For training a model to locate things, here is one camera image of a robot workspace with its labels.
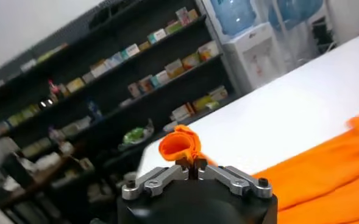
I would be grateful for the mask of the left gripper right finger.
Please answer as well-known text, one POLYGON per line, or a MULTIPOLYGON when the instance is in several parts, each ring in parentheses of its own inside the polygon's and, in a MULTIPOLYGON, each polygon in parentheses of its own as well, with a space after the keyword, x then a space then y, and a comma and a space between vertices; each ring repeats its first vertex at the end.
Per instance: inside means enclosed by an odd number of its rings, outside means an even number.
POLYGON ((243 196, 247 191, 252 191, 258 198, 272 197, 272 186, 268 179, 254 178, 233 166, 213 166, 206 159, 197 159, 196 170, 199 180, 216 180, 235 195, 243 196))

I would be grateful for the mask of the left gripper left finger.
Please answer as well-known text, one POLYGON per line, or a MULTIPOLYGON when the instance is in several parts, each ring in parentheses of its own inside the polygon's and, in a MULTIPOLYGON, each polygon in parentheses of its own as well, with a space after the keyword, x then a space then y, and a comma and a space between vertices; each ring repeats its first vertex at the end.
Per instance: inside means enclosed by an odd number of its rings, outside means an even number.
POLYGON ((145 200, 159 197, 173 181, 189 180, 193 165, 186 159, 177 160, 171 167, 155 167, 146 174, 129 180, 121 188, 123 200, 145 200))

